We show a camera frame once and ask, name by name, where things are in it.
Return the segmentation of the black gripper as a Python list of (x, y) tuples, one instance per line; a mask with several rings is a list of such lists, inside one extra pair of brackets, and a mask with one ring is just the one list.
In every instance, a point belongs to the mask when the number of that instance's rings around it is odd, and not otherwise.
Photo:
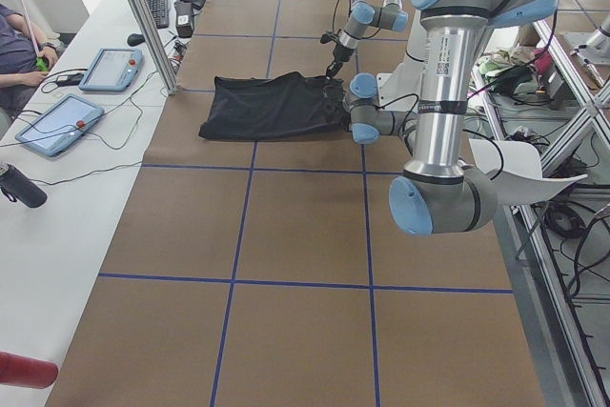
[(344, 107), (344, 92), (325, 92), (324, 119), (329, 126), (349, 130), (351, 116)]
[(333, 50), (334, 62), (332, 62), (325, 71), (326, 77), (335, 77), (343, 67), (344, 63), (350, 61), (356, 49), (352, 46), (346, 46), (340, 42), (335, 43)]

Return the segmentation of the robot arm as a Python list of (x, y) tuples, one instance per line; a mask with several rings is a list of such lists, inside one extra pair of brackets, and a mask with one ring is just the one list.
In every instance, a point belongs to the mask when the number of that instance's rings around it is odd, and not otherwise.
[(403, 32), (408, 18), (408, 13), (403, 9), (403, 0), (383, 0), (380, 6), (364, 0), (353, 2), (345, 26), (339, 31), (326, 31), (320, 37), (322, 44), (335, 43), (333, 61), (327, 67), (325, 77), (334, 78), (350, 61), (359, 42), (367, 38), (367, 29)]
[[(356, 143), (398, 135), (409, 148), (411, 157), (389, 190), (398, 227), (415, 235), (470, 232), (486, 225), (498, 205), (494, 178), (459, 161), (469, 79), (483, 50), (483, 35), (542, 20), (559, 0), (411, 2), (425, 32), (416, 106), (407, 112), (383, 110), (377, 102), (378, 84), (369, 73), (352, 79), (344, 106)], [(383, 0), (379, 7), (355, 2), (343, 30), (323, 36), (335, 46), (327, 76), (334, 77), (349, 61), (367, 29), (403, 31), (407, 22), (402, 0)]]

